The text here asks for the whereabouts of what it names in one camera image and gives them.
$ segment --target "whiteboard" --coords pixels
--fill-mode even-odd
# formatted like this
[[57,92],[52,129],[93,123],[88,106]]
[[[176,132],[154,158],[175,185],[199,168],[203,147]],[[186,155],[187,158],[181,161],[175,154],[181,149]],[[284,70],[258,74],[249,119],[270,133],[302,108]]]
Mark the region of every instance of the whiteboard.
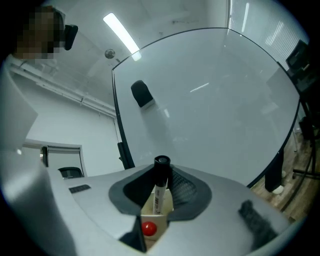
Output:
[[[291,132],[299,95],[258,45],[226,28],[156,41],[113,70],[123,132],[135,166],[177,164],[250,184]],[[141,109],[142,80],[155,104]]]

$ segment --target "marker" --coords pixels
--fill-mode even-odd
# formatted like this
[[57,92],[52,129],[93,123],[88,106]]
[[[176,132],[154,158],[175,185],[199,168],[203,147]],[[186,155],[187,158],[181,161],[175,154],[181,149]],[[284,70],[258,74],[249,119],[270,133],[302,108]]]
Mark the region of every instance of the marker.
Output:
[[153,198],[153,214],[161,215],[164,203],[164,195],[167,188],[168,174],[170,171],[170,158],[165,155],[154,159],[155,190]]

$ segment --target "white wall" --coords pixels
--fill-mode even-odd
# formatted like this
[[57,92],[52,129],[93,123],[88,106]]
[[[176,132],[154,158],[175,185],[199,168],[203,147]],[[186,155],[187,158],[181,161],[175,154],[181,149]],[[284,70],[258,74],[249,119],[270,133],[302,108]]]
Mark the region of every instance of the white wall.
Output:
[[81,146],[88,176],[123,170],[114,120],[50,92],[20,75],[13,77],[38,117],[27,140]]

